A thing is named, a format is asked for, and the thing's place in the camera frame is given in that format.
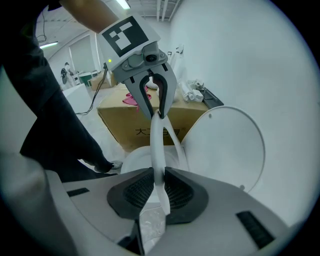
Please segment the black slot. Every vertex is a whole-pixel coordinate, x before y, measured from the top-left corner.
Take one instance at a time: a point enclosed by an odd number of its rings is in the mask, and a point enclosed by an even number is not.
[[[83,188],[79,188],[79,189],[75,189],[75,190],[70,190],[67,192],[69,197],[74,197],[74,196],[78,196],[84,193],[89,192],[89,189],[83,187]]]
[[[139,220],[136,220],[131,235],[124,237],[118,245],[137,255],[145,255],[139,226]]]
[[[162,67],[163,67],[164,71],[168,71],[166,64],[163,63]]]
[[[259,247],[259,249],[270,244],[274,237],[265,229],[265,227],[256,219],[250,211],[243,211],[236,214],[244,228]]]

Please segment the cardboard box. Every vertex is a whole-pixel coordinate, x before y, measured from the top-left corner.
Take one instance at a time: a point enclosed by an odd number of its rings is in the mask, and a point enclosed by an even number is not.
[[[98,74],[97,76],[95,76],[94,78],[90,79],[88,81],[89,85],[91,86],[91,89],[93,91],[96,91],[97,88],[98,88],[98,85],[101,81],[101,79],[103,78],[104,76],[104,73],[103,72],[100,72],[100,74]],[[105,77],[105,80],[103,82],[103,84],[101,85],[100,89],[107,89],[107,88],[111,88],[111,84],[109,83],[108,79],[107,79],[107,76]]]
[[[97,107],[99,116],[114,138],[126,152],[150,145],[151,121],[148,120],[137,106],[123,103],[126,94],[129,93],[122,83],[115,87],[114,92],[106,97]],[[149,89],[153,110],[159,109],[159,98],[155,90]],[[208,110],[203,102],[185,102],[179,94],[178,101],[172,104],[168,117],[175,134],[180,142],[187,132]],[[164,145],[173,145],[173,141],[167,130],[163,130]]]
[[[117,80],[115,79],[114,73],[111,73],[110,81],[111,81],[112,87],[114,87],[118,84]]]

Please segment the shoe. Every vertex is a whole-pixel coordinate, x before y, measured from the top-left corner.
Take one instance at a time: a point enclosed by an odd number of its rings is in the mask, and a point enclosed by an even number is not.
[[[109,172],[109,171],[117,171],[117,170],[119,170],[119,169],[121,169],[121,167],[122,167],[122,162],[121,161],[111,161],[110,162],[111,164],[113,164],[113,167],[110,169],[110,170],[108,170],[107,172]],[[104,173],[104,174],[106,174],[107,172],[106,171],[104,171],[104,170],[102,170],[102,169],[100,169],[100,168],[98,168],[98,167],[94,167],[94,170],[97,172],[97,173]]]
[[[122,167],[122,162],[121,161],[112,161],[110,162],[111,164],[113,164],[113,167],[111,168],[111,170],[118,170]]]

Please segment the ceiling light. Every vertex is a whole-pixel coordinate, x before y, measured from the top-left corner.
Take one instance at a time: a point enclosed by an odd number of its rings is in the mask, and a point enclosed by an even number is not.
[[[119,5],[121,5],[121,7],[122,7],[123,9],[125,9],[125,10],[130,9],[130,6],[129,6],[129,4],[126,2],[126,0],[116,0],[116,1],[119,3]]]
[[[47,48],[47,47],[50,47],[50,46],[55,46],[57,43],[58,42],[47,43],[47,44],[41,45],[40,48],[43,49],[43,48]]]

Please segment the white robot body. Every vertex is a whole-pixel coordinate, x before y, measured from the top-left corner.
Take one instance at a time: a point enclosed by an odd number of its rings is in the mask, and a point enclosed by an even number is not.
[[[105,28],[98,40],[106,65],[113,71],[130,56],[140,55],[143,47],[159,41],[160,36],[135,14]]]

